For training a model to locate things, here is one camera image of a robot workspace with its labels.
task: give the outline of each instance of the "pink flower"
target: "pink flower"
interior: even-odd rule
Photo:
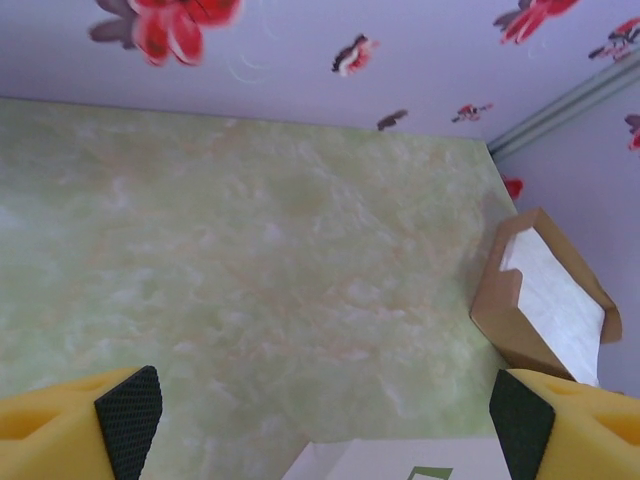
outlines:
[[[229,25],[241,0],[129,0],[138,13],[133,41],[155,66],[173,53],[186,65],[202,62],[203,27]]]

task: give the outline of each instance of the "cardboard box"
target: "cardboard box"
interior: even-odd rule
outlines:
[[[471,318],[512,367],[574,380],[518,309],[522,273],[519,270],[500,271],[511,238],[529,228],[537,231],[574,281],[605,311],[600,343],[617,342],[622,338],[618,308],[575,247],[541,208],[509,218],[498,226],[471,307]]]
[[[282,480],[511,480],[497,437],[310,443]]]

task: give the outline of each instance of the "green marble-pattern wall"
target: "green marble-pattern wall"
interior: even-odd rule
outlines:
[[[467,311],[514,212],[477,141],[0,100],[0,396],[155,365],[144,480],[491,432]]]

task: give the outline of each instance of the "red flower print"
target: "red flower print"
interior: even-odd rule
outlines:
[[[629,143],[629,150],[640,150],[640,132],[636,132],[631,139],[631,142]]]
[[[493,108],[493,103],[487,103],[482,107],[476,107],[475,105],[471,105],[471,104],[465,105],[464,107],[462,107],[460,110],[456,112],[458,116],[452,118],[451,121],[453,123],[463,122],[465,120],[468,120],[470,122],[477,122],[481,118],[480,116],[481,112],[486,112],[487,110],[491,110],[492,108]]]
[[[640,150],[640,115],[627,115],[624,121],[631,127],[629,132],[633,135],[629,142],[629,150]]]
[[[519,178],[508,178],[504,175],[500,176],[502,177],[504,186],[506,187],[511,199],[517,200],[518,198],[520,198],[520,194],[522,193],[522,189],[524,188],[524,182]]]
[[[373,50],[379,45],[379,42],[358,35],[352,45],[343,48],[336,56],[331,71],[346,77],[362,70],[369,64]]]
[[[152,65],[163,65],[169,53],[186,65],[199,65],[203,27],[229,25],[241,0],[129,0],[138,13],[133,41]]]
[[[640,38],[640,17],[632,18],[623,23],[609,34],[609,43],[595,49],[589,54],[589,58],[613,58],[614,62],[626,58],[631,54],[631,45],[636,44]]]
[[[549,17],[566,13],[579,0],[520,0],[520,11],[498,17],[494,25],[504,31],[501,43],[523,43]]]

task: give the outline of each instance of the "white tissue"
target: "white tissue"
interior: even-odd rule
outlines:
[[[501,271],[522,272],[518,308],[577,382],[598,386],[604,310],[578,285],[533,228],[514,236]]]

